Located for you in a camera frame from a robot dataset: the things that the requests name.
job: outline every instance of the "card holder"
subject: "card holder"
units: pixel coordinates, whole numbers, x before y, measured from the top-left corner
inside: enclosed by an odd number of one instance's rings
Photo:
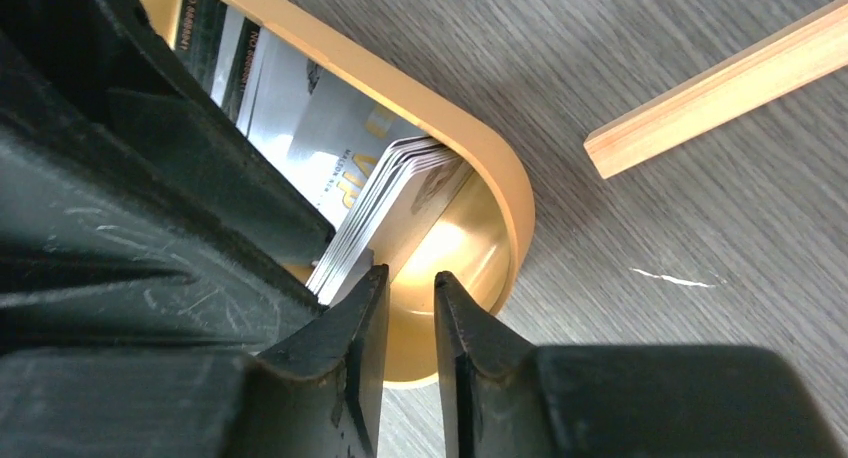
[[[182,0],[141,0],[172,47]],[[287,0],[221,0],[447,145],[473,172],[391,283],[386,385],[436,379],[433,279],[449,270],[490,313],[509,298],[535,225],[527,173],[492,129]],[[301,279],[309,270],[297,269]]]

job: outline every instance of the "wooden stick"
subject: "wooden stick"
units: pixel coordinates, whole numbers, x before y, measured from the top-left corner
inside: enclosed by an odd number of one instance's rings
[[[584,146],[609,178],[846,65],[848,0],[836,0],[595,130]]]

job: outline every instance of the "scratch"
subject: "scratch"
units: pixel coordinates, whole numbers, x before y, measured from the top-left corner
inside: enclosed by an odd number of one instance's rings
[[[183,258],[182,256],[180,256],[176,253],[171,253],[170,256],[174,261],[178,261],[178,262],[180,262],[180,263],[182,263],[183,265],[186,265],[186,266],[191,266],[191,262],[189,262],[188,260],[186,260],[185,258]]]
[[[125,228],[125,227],[122,227],[122,226],[118,226],[118,225],[98,225],[97,228],[94,229],[94,231],[108,231],[108,230],[119,231],[119,232],[124,233],[126,235],[136,236],[136,237],[139,237],[139,238],[146,238],[148,240],[155,240],[156,239],[156,236],[153,236],[151,234],[144,233],[144,232],[137,231],[137,230],[132,230],[132,229]],[[169,243],[167,246],[172,245],[174,241],[175,240],[172,240],[171,243]]]
[[[214,363],[215,363],[215,357],[214,356],[207,356],[203,359],[203,364],[200,365],[199,369],[197,370],[197,376],[195,376],[194,380],[192,380],[192,382],[191,382],[195,387],[206,383],[206,378],[209,377],[209,372],[212,371],[212,365]],[[191,395],[194,394],[195,389],[196,388],[192,388],[188,392],[188,394],[185,398],[191,400],[191,398],[192,398]]]
[[[144,301],[147,302],[147,306],[149,306],[151,310],[155,310],[157,308],[156,300],[153,299],[153,294],[151,293],[150,288],[144,290],[143,295]]]
[[[233,314],[232,314],[232,313],[230,313],[230,304],[229,304],[229,303],[227,303],[227,305],[224,307],[224,311],[225,311],[225,312],[226,312],[226,314],[227,314],[227,321],[229,321],[229,322],[230,322],[230,326],[232,326],[232,327],[233,327],[233,331],[235,331],[236,333],[238,333],[238,331],[239,331],[239,329],[238,329],[238,325],[236,324],[236,320],[234,320],[234,319],[233,319]]]
[[[170,240],[170,241],[168,241],[168,244],[162,247],[162,252],[164,253],[164,252],[165,252],[165,250],[167,250],[168,248],[170,248],[170,247],[174,246],[174,243],[176,243],[176,242],[177,242],[177,240]]]
[[[192,310],[195,306],[197,306],[197,305],[199,305],[199,304],[203,303],[204,301],[208,300],[210,297],[212,297],[213,295],[217,294],[219,291],[221,291],[221,289],[220,289],[220,288],[218,288],[218,289],[216,289],[216,290],[212,291],[211,293],[207,294],[207,295],[206,295],[206,296],[204,296],[203,298],[201,298],[201,299],[199,299],[199,300],[195,301],[195,302],[194,302],[194,304],[193,304],[193,305],[191,305],[191,306],[189,306],[188,308],[186,308],[186,309],[184,309],[184,310],[180,310],[180,311],[178,311],[178,312],[177,312],[177,315],[178,315],[178,316],[179,316],[179,315],[184,315],[184,314],[186,314],[186,313],[190,312],[190,311],[191,311],[191,310]]]
[[[245,314],[242,307],[239,306],[238,301],[235,298],[233,298],[232,296],[230,296],[230,294],[227,293],[226,290],[221,290],[221,291],[223,291],[224,298],[227,300],[227,303],[229,305],[233,305],[233,309],[235,310],[236,314],[238,314],[239,318],[241,318],[242,322],[247,327],[247,330],[252,333],[253,332],[253,326],[251,325],[250,320],[247,319],[247,315]]]
[[[121,237],[121,236],[115,236],[115,235],[107,232],[109,230],[115,230],[116,228],[117,227],[115,227],[114,225],[100,225],[97,228],[95,228],[94,230],[101,232],[100,236],[102,236],[103,238],[105,238],[108,241],[111,241],[112,243],[117,243],[119,245],[128,246],[130,248],[135,248],[137,250],[149,251],[150,248],[145,246],[145,245],[142,245],[141,243],[136,243],[135,241],[132,241],[128,238],[124,238],[124,237]]]
[[[647,271],[640,270],[639,268],[630,268],[630,271],[635,271],[636,273],[639,273],[640,275],[647,276],[648,278],[657,278],[657,279],[660,279],[660,280],[665,280],[665,281],[668,281],[669,283],[674,283],[675,285],[695,286],[695,287],[701,287],[701,288],[715,288],[715,285],[708,285],[706,283],[700,283],[700,282],[697,282],[697,281],[681,280],[680,278],[675,278],[673,276],[668,276],[668,275],[655,275],[653,273],[648,273]]]
[[[63,212],[66,215],[87,214],[87,215],[102,215],[103,210],[100,208],[65,208]]]

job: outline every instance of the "black plastic object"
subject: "black plastic object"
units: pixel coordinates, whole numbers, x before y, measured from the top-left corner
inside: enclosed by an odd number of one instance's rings
[[[385,267],[258,358],[39,350],[0,358],[0,450],[14,457],[373,457]]]
[[[139,0],[0,0],[0,28],[89,121],[276,261],[334,230],[248,142],[151,28]]]
[[[535,347],[450,273],[435,319],[448,458],[842,456],[770,351]]]
[[[324,309],[0,33],[0,347],[260,351]]]

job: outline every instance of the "table surface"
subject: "table surface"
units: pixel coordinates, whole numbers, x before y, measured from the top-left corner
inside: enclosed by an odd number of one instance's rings
[[[525,163],[538,224],[504,322],[539,344],[776,349],[848,445],[848,70],[606,182],[582,147],[832,0],[292,1]],[[379,446],[444,455],[436,386],[386,391]]]

